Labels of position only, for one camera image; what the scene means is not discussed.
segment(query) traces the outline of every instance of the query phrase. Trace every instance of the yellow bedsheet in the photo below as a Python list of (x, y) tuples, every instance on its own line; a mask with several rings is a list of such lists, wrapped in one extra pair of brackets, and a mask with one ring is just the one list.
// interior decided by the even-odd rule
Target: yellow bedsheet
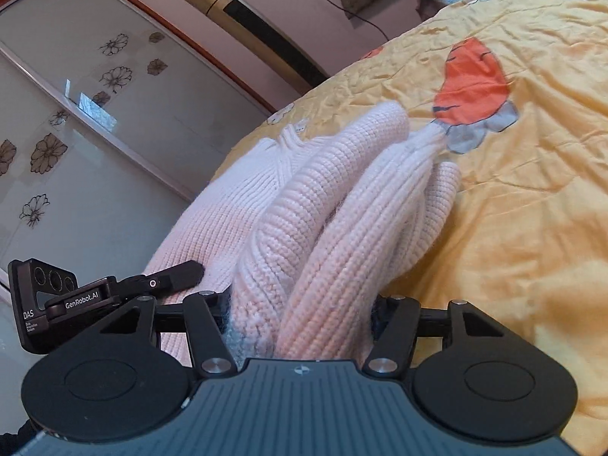
[(502, 68), (519, 119), (449, 154), (463, 173), (454, 211), (387, 292), (435, 308), (464, 298), (554, 357), (579, 388), (563, 436), (599, 456), (608, 449), (608, 0), (452, 5), (271, 117), (218, 173), (287, 123), (300, 122), (303, 138), (335, 133), (389, 99), (414, 129), (441, 117), (452, 48), (470, 38)]

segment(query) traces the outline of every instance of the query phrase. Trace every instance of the brown flower decal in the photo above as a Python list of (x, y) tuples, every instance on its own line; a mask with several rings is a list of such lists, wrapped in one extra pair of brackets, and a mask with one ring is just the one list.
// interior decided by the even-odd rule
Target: brown flower decal
[(133, 71), (126, 66), (118, 66), (104, 73), (99, 81), (116, 94), (116, 90), (125, 87), (131, 82), (131, 79), (133, 79)]
[(40, 221), (40, 216), (44, 214), (42, 208), (47, 204), (50, 204), (50, 202), (46, 197), (46, 194), (32, 197), (30, 201), (23, 206), (19, 219), (25, 219), (27, 225), (30, 228), (34, 228), (34, 226), (38, 224), (38, 221)]
[(150, 63), (148, 63), (148, 73), (150, 75), (158, 75), (166, 67), (167, 67), (166, 63), (157, 58), (155, 60), (152, 60)]
[(49, 123), (51, 125), (53, 125), (54, 127), (56, 127), (58, 125), (61, 125), (63, 122), (65, 122), (69, 116), (70, 116), (70, 114), (67, 111), (65, 111), (65, 109), (61, 109), (51, 117), (51, 119), (49, 120)]
[(31, 172), (42, 174), (50, 171), (66, 150), (68, 150), (68, 146), (55, 135), (52, 133), (46, 135), (44, 139), (36, 144), (32, 153)]
[(101, 91), (95, 94), (90, 100), (96, 105), (98, 105), (100, 108), (103, 108), (105, 105), (107, 105), (108, 101), (111, 98), (112, 96), (110, 96), (110, 94), (105, 91)]
[(99, 46), (99, 49), (104, 55), (111, 56), (113, 54), (118, 53), (122, 48), (127, 46), (128, 42), (129, 36), (120, 33), (118, 36), (116, 36), (116, 39), (110, 39), (103, 46)]
[(165, 35), (163, 33), (152, 33), (150, 35), (150, 37), (148, 38), (148, 42), (150, 42), (151, 44), (156, 44), (159, 41), (162, 41), (163, 39), (165, 39)]
[(0, 176), (8, 171), (8, 167), (13, 162), (14, 155), (17, 152), (17, 148), (13, 142), (6, 139), (0, 146)]

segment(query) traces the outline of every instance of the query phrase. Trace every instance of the silver bolt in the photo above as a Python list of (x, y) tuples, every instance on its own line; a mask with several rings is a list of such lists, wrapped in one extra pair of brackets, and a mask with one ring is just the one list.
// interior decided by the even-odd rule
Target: silver bolt
[(379, 374), (389, 374), (397, 370), (397, 362), (390, 358), (374, 358), (370, 363), (369, 367)]
[(230, 370), (232, 364), (225, 358), (210, 358), (205, 360), (201, 367), (210, 374), (223, 374)]

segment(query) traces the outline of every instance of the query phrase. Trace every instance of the camera lens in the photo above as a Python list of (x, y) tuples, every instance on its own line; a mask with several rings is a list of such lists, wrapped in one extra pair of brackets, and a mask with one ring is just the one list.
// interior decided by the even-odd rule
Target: camera lens
[(67, 276), (63, 281), (66, 283), (66, 289), (68, 291), (74, 291), (74, 282), (71, 277)]
[(51, 271), (51, 273), (49, 274), (49, 281), (51, 282), (51, 286), (53, 287), (53, 289), (55, 291), (61, 291), (62, 290), (62, 277), (59, 276), (59, 274), (57, 273), (57, 271)]
[(46, 283), (46, 276), (44, 275), (44, 271), (40, 268), (34, 269), (34, 279), (40, 286)]

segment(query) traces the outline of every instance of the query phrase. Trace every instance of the wall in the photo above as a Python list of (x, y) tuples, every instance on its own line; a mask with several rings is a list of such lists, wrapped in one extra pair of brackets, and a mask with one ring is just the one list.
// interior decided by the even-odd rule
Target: wall
[[(276, 108), (298, 97), (255, 55), (184, 0), (141, 1), (201, 44)], [(355, 22), (356, 19), (349, 21), (344, 12), (324, 0), (245, 1), (279, 26), (330, 74), (384, 42), (378, 30)], [(394, 38), (420, 23), (414, 6), (415, 0), (381, 0), (363, 16)]]

